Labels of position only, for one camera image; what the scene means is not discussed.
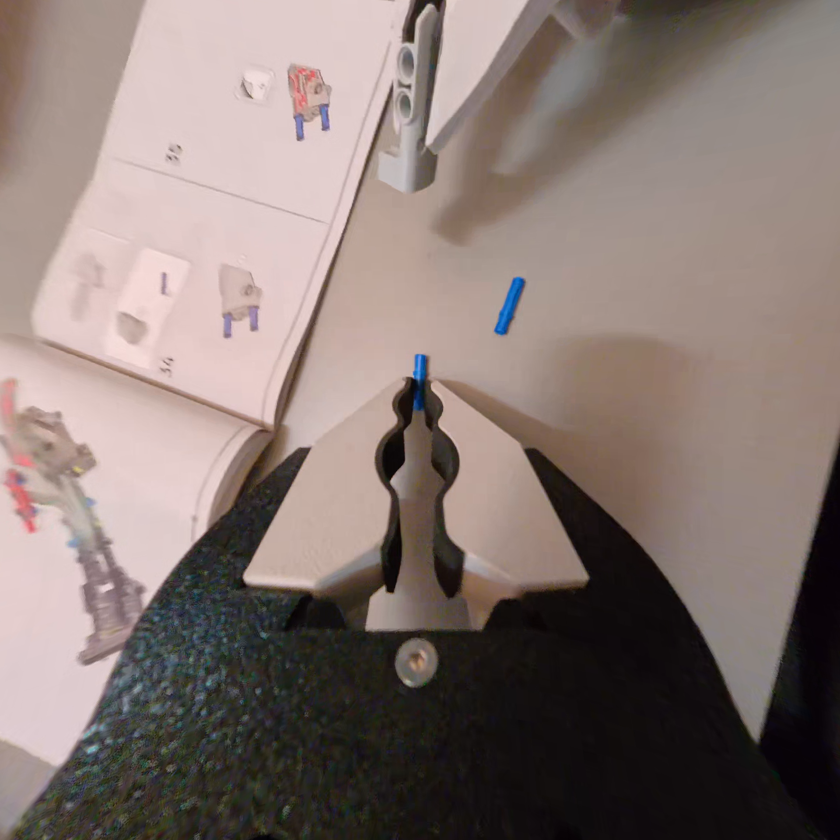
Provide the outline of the open instruction booklet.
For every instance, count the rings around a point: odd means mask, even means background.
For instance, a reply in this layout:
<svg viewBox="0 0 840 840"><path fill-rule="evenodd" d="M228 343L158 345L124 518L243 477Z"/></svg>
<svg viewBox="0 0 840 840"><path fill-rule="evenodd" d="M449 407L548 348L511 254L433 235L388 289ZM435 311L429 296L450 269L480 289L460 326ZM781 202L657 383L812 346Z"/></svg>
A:
<svg viewBox="0 0 840 840"><path fill-rule="evenodd" d="M74 749L275 432L391 88L395 2L147 2L2 337L2 744Z"/></svg>

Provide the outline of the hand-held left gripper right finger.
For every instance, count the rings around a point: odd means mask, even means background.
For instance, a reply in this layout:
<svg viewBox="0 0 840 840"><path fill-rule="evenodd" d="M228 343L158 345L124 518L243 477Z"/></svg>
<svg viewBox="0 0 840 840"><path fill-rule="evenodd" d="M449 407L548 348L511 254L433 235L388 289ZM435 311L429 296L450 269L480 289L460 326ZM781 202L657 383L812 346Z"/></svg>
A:
<svg viewBox="0 0 840 840"><path fill-rule="evenodd" d="M525 448L446 386L427 384L434 570L448 598L504 601L590 579Z"/></svg>

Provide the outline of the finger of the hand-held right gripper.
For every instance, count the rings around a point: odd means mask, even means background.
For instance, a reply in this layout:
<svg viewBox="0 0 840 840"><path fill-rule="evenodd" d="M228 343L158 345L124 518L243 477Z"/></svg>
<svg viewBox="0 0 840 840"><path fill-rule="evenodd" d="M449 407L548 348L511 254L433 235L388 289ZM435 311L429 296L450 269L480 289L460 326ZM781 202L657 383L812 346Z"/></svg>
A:
<svg viewBox="0 0 840 840"><path fill-rule="evenodd" d="M624 1L558 1L553 19L573 38L594 38L621 14Z"/></svg>
<svg viewBox="0 0 840 840"><path fill-rule="evenodd" d="M441 151L547 17L545 1L444 2L426 146Z"/></svg>

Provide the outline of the grey toy brick piece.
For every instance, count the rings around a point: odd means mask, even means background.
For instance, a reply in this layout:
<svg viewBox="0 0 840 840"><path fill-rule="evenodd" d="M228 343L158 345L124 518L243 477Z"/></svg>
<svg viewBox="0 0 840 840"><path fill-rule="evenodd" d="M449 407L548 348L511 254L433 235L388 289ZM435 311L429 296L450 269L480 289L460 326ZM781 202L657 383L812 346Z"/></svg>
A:
<svg viewBox="0 0 840 840"><path fill-rule="evenodd" d="M378 179L403 194L434 182L437 156L426 142L440 34L440 2L396 5L391 115L395 143L377 155Z"/></svg>

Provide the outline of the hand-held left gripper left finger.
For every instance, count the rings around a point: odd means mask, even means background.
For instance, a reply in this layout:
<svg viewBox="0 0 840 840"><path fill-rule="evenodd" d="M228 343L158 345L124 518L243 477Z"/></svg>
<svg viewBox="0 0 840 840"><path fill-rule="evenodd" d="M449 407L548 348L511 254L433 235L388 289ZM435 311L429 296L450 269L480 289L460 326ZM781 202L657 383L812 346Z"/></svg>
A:
<svg viewBox="0 0 840 840"><path fill-rule="evenodd" d="M400 500L411 380L388 385L311 447L244 582L308 594L393 592L402 565Z"/></svg>

